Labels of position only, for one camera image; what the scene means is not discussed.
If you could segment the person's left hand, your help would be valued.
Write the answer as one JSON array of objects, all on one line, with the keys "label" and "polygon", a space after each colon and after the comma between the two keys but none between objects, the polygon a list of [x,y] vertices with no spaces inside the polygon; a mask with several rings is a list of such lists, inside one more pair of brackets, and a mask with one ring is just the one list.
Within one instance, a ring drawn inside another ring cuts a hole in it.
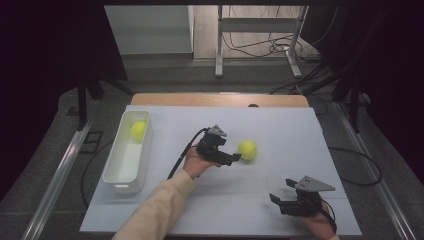
[{"label": "person's left hand", "polygon": [[191,147],[184,159],[182,169],[192,178],[200,177],[208,168],[219,167],[219,164],[205,160],[196,147]]}]

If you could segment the white plastic bin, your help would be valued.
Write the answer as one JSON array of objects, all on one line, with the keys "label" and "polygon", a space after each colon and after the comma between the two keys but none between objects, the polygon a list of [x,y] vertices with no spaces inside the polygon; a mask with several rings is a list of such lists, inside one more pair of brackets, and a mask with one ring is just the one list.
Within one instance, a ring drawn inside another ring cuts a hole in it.
[{"label": "white plastic bin", "polygon": [[[130,135],[134,122],[146,121],[144,138],[136,140]],[[102,180],[115,192],[137,193],[142,190],[147,171],[153,125],[148,111],[125,111],[108,156]]]}]

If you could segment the white table mat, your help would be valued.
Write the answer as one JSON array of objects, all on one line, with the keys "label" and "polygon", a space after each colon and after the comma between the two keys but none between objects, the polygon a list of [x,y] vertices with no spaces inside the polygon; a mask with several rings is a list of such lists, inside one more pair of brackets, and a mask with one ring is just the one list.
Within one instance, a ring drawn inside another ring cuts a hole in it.
[{"label": "white table mat", "polygon": [[289,179],[309,176],[332,186],[323,198],[335,211],[337,232],[358,236],[358,226],[311,108],[149,106],[152,145],[143,189],[120,194],[99,182],[80,227],[83,232],[114,233],[149,193],[166,179],[194,134],[218,125],[227,133],[223,151],[233,153],[243,140],[258,146],[253,161],[211,168],[196,181],[183,215],[172,229],[179,236],[296,237],[308,231],[281,214],[270,197],[293,200]]}]

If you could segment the aluminium floor rail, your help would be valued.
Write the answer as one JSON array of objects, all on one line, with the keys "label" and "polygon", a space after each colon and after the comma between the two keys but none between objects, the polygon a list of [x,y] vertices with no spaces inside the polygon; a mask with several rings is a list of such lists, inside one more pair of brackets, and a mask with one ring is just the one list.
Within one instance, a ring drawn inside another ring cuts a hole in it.
[{"label": "aluminium floor rail", "polygon": [[[342,103],[333,103],[335,111],[340,117],[344,128],[351,139],[353,146],[359,153],[371,156],[366,144],[364,143],[361,135],[357,133],[351,126],[349,121],[349,114]],[[401,240],[418,240],[417,234],[415,233],[412,225],[409,223],[404,211],[400,204],[395,199],[394,194],[390,190],[388,184],[384,179],[381,179],[379,183],[375,185],[375,189],[379,195],[383,206],[385,207],[390,220],[392,221],[399,237]]]},{"label": "aluminium floor rail", "polygon": [[90,130],[93,118],[75,132],[21,240],[38,240]]}]

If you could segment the person's right hand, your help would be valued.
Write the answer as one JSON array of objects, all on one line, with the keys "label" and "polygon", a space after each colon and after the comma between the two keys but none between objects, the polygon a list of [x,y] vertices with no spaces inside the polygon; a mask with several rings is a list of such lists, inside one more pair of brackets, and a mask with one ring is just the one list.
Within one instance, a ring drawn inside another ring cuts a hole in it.
[{"label": "person's right hand", "polygon": [[296,219],[303,222],[317,240],[325,240],[337,235],[333,231],[330,221],[322,213],[312,217],[296,216]]}]

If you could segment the white cabinet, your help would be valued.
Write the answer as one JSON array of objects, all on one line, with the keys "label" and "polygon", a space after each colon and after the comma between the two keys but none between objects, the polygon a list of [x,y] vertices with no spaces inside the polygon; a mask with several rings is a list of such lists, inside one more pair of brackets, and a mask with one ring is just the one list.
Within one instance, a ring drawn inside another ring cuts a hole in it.
[{"label": "white cabinet", "polygon": [[105,6],[121,55],[193,52],[191,5]]}]

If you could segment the yellow tennis ball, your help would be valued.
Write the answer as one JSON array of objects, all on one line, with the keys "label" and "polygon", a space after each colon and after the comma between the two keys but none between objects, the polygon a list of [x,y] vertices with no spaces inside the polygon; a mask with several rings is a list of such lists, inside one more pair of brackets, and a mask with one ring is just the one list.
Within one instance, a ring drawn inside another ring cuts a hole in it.
[{"label": "yellow tennis ball", "polygon": [[131,126],[130,135],[136,140],[141,140],[144,138],[146,127],[146,121],[136,121]]},{"label": "yellow tennis ball", "polygon": [[244,160],[253,160],[257,155],[257,144],[252,140],[245,140],[239,143],[238,153]]}]

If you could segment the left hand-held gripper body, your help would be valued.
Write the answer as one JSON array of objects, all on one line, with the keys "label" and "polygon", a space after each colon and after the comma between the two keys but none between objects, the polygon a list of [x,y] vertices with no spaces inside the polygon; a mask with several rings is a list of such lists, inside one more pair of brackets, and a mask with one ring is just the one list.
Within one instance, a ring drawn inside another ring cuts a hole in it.
[{"label": "left hand-held gripper body", "polygon": [[207,161],[231,166],[234,162],[233,156],[219,150],[219,147],[226,143],[226,136],[218,125],[209,128],[198,143],[197,152]]}]

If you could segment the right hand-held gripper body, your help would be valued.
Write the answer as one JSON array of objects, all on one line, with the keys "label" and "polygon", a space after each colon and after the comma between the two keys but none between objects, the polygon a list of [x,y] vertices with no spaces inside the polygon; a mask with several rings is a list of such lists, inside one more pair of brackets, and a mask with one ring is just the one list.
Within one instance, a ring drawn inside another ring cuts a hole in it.
[{"label": "right hand-held gripper body", "polygon": [[320,192],[336,190],[335,187],[310,176],[304,176],[296,182],[297,184],[293,188],[296,192],[296,199],[280,202],[280,212],[283,215],[314,216],[323,208]]}]

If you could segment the white metal stand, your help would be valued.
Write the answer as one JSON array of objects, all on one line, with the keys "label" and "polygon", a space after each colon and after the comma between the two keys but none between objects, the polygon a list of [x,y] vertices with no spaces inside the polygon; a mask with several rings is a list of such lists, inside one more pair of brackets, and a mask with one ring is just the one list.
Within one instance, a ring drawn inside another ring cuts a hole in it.
[{"label": "white metal stand", "polygon": [[225,18],[223,6],[217,7],[218,38],[215,55],[215,76],[223,76],[223,34],[224,33],[288,33],[292,35],[290,44],[284,48],[285,56],[293,76],[302,76],[295,57],[295,46],[303,26],[307,6],[301,6],[296,18]]}]

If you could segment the dark curtain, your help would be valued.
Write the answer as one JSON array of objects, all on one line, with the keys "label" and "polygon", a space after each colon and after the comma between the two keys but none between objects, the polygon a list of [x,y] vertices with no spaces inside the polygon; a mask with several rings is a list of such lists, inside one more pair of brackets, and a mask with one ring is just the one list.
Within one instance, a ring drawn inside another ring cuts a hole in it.
[{"label": "dark curtain", "polygon": [[105,0],[0,0],[0,201],[41,143],[60,96],[127,79]]},{"label": "dark curtain", "polygon": [[335,47],[353,53],[379,12],[356,75],[368,114],[424,184],[424,0],[350,0]]}]

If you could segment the black tripod stand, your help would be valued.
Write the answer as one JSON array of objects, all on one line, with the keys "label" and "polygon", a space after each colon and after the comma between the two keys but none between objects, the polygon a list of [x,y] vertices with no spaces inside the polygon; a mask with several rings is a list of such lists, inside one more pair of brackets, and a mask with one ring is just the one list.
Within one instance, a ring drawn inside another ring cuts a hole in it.
[{"label": "black tripod stand", "polygon": [[332,92],[335,101],[342,101],[347,95],[350,95],[349,123],[358,133],[359,81],[355,77],[340,79]]},{"label": "black tripod stand", "polygon": [[[113,86],[114,88],[126,93],[129,96],[133,96],[135,92],[130,88],[122,85],[118,81],[112,79],[105,79],[105,82]],[[88,110],[86,92],[89,92],[90,96],[94,100],[101,100],[104,96],[103,87],[99,80],[80,78],[77,85],[78,93],[78,115],[79,125],[78,130],[81,131],[88,124]]]}]

